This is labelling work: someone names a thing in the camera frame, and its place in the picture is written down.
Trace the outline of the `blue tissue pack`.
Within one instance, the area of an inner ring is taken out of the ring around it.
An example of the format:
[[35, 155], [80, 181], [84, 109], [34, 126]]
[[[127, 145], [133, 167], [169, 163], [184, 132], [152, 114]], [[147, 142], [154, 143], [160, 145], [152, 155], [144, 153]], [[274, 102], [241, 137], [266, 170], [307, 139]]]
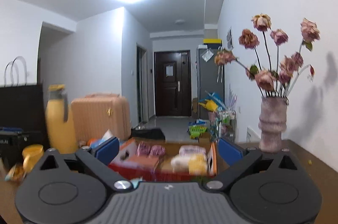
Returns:
[[111, 138], [114, 138], [112, 132], [110, 130], [107, 130], [102, 138], [100, 139], [90, 139], [87, 144], [90, 146], [90, 148], [95, 148], [101, 145], [103, 142], [110, 140]]

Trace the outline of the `pink ribbed suitcase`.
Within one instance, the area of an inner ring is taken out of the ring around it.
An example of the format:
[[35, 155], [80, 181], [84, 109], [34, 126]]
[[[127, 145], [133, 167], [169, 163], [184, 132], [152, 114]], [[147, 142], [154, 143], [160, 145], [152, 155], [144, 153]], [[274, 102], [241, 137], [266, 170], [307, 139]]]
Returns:
[[113, 93], [95, 93], [71, 102], [76, 140], [100, 139], [110, 131], [127, 140], [131, 135], [131, 118], [127, 98]]

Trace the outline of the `yellow thermos jug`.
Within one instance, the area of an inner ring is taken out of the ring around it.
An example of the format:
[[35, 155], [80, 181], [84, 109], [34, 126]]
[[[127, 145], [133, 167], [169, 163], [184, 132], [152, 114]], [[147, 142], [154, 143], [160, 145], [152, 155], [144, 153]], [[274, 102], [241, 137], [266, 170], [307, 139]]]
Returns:
[[78, 148], [71, 107], [63, 84], [50, 85], [46, 124], [51, 148], [71, 154]]

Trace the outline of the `yellow white plush in box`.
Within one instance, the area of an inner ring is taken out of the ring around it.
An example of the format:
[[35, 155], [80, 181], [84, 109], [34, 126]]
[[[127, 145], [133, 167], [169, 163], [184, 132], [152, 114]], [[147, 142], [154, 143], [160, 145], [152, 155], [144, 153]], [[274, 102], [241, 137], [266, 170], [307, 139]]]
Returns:
[[207, 175], [206, 149], [200, 146], [181, 146], [179, 153], [171, 159], [173, 172], [188, 172], [190, 175]]

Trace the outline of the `pink ceramic vase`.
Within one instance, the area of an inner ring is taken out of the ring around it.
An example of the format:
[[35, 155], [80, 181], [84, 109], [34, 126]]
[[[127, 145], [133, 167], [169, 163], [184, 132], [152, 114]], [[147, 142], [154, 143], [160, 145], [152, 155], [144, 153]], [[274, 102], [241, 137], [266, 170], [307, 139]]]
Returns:
[[260, 150], [275, 153], [282, 149], [281, 135], [287, 128], [286, 120], [287, 103], [285, 98], [262, 98], [258, 123], [258, 127], [261, 130]]

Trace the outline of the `yellow blue bag pile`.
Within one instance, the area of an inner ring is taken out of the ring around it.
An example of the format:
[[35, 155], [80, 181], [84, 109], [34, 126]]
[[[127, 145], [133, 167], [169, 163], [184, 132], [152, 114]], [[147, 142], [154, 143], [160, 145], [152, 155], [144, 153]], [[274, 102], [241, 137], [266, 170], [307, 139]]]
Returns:
[[199, 101], [199, 105], [210, 112], [225, 111], [226, 106], [218, 93], [205, 91], [207, 97]]

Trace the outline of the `red cardboard box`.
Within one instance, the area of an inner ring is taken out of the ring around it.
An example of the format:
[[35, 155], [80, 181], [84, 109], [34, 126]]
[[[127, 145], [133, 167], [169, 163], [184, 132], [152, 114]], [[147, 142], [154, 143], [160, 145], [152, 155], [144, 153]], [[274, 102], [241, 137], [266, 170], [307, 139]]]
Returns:
[[[138, 156], [140, 144], [161, 146], [164, 148], [164, 155]], [[191, 151], [192, 146], [205, 149], [206, 171], [190, 171], [187, 163], [175, 159], [179, 156], [181, 147]], [[147, 182], [206, 181], [218, 172], [217, 149], [215, 143], [166, 142], [133, 137], [120, 146], [118, 155], [108, 166], [129, 180], [141, 178]]]

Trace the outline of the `yellow mug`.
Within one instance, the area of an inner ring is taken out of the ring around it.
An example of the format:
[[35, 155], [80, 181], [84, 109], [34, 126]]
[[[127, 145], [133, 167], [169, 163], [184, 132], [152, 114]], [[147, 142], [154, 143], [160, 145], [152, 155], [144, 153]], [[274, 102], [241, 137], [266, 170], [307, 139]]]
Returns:
[[27, 146], [22, 151], [23, 169], [26, 173], [33, 170], [35, 164], [44, 155], [44, 147], [40, 144]]

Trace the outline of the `snack packet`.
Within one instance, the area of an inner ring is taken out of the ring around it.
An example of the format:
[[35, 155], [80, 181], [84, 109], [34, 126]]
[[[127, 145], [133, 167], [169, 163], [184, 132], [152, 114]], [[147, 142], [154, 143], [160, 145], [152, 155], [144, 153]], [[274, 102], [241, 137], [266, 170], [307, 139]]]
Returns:
[[26, 172], [21, 163], [15, 164], [5, 176], [5, 181], [21, 182], [24, 180]]

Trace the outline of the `dried pink rose bouquet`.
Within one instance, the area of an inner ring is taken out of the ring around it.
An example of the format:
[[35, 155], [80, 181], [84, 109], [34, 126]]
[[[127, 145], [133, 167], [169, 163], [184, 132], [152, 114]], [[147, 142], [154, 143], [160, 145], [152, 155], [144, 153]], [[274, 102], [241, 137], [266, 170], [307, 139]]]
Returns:
[[313, 81], [315, 77], [315, 69], [311, 64], [304, 64], [301, 51], [305, 48], [311, 52], [313, 43], [320, 40], [317, 24], [303, 18], [300, 23], [302, 39], [299, 49], [291, 56], [280, 57], [280, 47], [289, 41], [286, 32], [282, 29], [272, 29], [271, 18], [267, 14], [255, 15], [251, 21], [253, 28], [262, 33], [263, 41], [261, 42], [251, 30], [244, 29], [238, 43], [255, 53], [256, 62], [246, 66], [234, 55], [232, 49], [219, 48], [214, 58], [218, 73], [224, 71], [225, 65], [235, 62], [244, 68], [247, 78], [257, 84], [263, 98], [286, 100], [303, 72], [309, 72], [309, 81]]

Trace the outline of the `black paper bag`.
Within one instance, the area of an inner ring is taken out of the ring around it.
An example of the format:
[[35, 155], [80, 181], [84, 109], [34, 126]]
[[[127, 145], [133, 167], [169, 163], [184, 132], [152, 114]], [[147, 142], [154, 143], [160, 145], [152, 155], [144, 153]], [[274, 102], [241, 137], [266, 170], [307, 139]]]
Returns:
[[24, 83], [12, 83], [1, 87], [1, 129], [15, 132], [29, 140], [38, 140], [44, 148], [49, 148], [47, 134], [43, 85], [27, 82], [27, 64], [23, 56], [17, 56], [6, 65], [13, 70], [18, 69], [17, 61], [23, 65]]

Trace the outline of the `grey refrigerator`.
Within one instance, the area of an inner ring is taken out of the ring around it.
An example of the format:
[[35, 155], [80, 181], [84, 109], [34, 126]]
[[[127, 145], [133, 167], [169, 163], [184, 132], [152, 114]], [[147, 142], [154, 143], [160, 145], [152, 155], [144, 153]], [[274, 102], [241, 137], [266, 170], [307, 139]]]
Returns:
[[199, 103], [209, 99], [209, 94], [215, 93], [220, 101], [224, 102], [225, 85], [222, 69], [214, 62], [218, 50], [209, 49], [207, 45], [198, 45], [196, 49], [197, 68], [197, 95], [198, 95], [198, 118], [207, 120], [208, 110]]

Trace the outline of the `dark entrance door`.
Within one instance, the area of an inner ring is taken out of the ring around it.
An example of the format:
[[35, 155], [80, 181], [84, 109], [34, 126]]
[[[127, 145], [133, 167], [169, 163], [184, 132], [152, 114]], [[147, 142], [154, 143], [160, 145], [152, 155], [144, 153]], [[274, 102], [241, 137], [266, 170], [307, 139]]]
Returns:
[[188, 50], [155, 52], [155, 115], [191, 116], [191, 67]]

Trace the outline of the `yellow box on refrigerator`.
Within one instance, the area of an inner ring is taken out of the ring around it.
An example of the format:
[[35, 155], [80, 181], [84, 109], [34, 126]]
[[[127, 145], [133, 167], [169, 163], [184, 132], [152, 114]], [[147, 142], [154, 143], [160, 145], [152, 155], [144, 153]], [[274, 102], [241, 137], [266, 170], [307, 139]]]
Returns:
[[218, 38], [205, 38], [203, 40], [204, 44], [222, 44], [222, 40]]

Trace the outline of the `wall picture frame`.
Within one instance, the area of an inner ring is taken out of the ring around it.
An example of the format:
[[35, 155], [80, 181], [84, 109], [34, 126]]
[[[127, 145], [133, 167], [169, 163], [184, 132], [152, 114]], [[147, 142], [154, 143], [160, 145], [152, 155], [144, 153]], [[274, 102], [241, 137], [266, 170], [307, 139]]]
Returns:
[[233, 34], [232, 34], [232, 28], [230, 27], [226, 36], [226, 43], [227, 43], [227, 49], [233, 50]]

